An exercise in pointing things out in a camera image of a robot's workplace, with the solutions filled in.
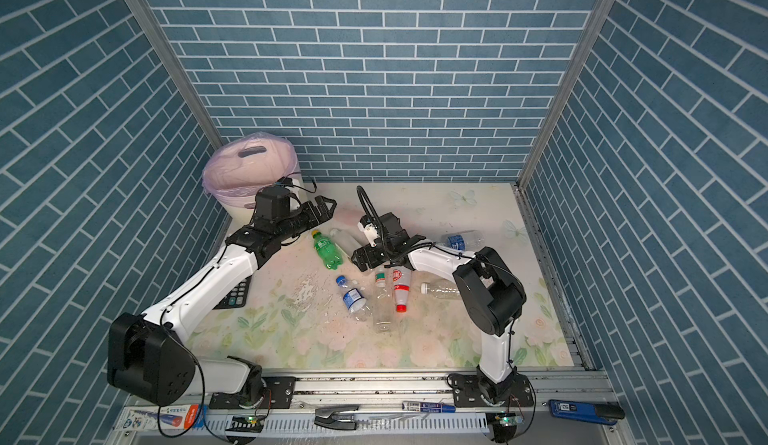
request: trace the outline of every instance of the trash can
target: trash can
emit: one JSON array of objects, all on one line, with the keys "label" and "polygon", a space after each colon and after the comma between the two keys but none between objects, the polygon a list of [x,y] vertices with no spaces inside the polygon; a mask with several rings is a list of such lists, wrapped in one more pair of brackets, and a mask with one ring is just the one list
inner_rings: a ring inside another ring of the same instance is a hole
[{"label": "trash can", "polygon": [[257,132],[214,152],[203,170],[203,187],[242,226],[254,214],[256,192],[287,175],[303,186],[291,142]]}]

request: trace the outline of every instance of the mounting plate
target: mounting plate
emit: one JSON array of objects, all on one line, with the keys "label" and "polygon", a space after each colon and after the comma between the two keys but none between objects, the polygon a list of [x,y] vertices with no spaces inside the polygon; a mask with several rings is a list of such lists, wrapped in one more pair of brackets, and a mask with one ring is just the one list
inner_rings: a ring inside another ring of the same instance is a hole
[{"label": "mounting plate", "polygon": [[[267,390],[272,392],[272,408],[290,408],[293,399],[293,387],[296,385],[295,377],[264,377]],[[214,393],[210,398],[208,408],[211,410],[253,410],[240,406],[240,395],[236,393]],[[266,403],[258,406],[258,411],[266,412]]]},{"label": "mounting plate", "polygon": [[[488,403],[480,392],[477,375],[462,375],[461,373],[451,373],[448,375],[448,384],[453,388],[453,404],[456,408],[460,407],[488,407],[506,405],[502,403]],[[523,375],[517,375],[512,383],[511,394],[518,399],[512,401],[513,405],[520,403],[520,407],[533,406],[533,391],[528,386]]]}]

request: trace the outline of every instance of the green soda bottle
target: green soda bottle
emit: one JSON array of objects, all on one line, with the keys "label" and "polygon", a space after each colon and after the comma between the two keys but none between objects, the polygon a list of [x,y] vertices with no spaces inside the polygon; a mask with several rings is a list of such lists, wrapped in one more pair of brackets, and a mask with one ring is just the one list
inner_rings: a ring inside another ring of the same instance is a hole
[{"label": "green soda bottle", "polygon": [[315,250],[317,250],[317,254],[322,258],[322,263],[325,264],[326,268],[335,270],[343,263],[344,260],[341,258],[339,248],[336,247],[336,244],[331,239],[320,233],[319,230],[312,232],[312,238],[315,239]]}]

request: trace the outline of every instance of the blue bottle label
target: blue bottle label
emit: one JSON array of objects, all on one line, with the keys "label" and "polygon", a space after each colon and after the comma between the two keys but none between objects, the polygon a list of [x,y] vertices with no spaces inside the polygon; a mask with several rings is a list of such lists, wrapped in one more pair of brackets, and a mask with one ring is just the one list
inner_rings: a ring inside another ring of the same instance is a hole
[{"label": "blue bottle label", "polygon": [[350,291],[344,294],[343,298],[344,305],[346,305],[346,309],[349,310],[353,303],[362,298],[362,295],[360,295],[360,292],[357,290],[357,288],[352,288]]},{"label": "blue bottle label", "polygon": [[448,237],[448,244],[451,245],[451,248],[454,250],[464,250],[466,248],[464,245],[464,238],[461,235],[451,235]]}]

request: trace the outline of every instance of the blue brick wall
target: blue brick wall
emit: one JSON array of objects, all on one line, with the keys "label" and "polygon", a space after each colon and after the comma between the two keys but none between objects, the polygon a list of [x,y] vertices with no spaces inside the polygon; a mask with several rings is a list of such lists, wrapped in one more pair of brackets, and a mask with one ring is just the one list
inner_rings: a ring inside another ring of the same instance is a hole
[{"label": "blue brick wall", "polygon": [[616,0],[529,187],[638,441],[768,443],[767,8]]},{"label": "blue brick wall", "polygon": [[513,181],[594,0],[148,0],[225,140],[321,180]]},{"label": "blue brick wall", "polygon": [[106,334],[197,269],[210,146],[123,0],[0,0],[0,443],[106,438]]}]

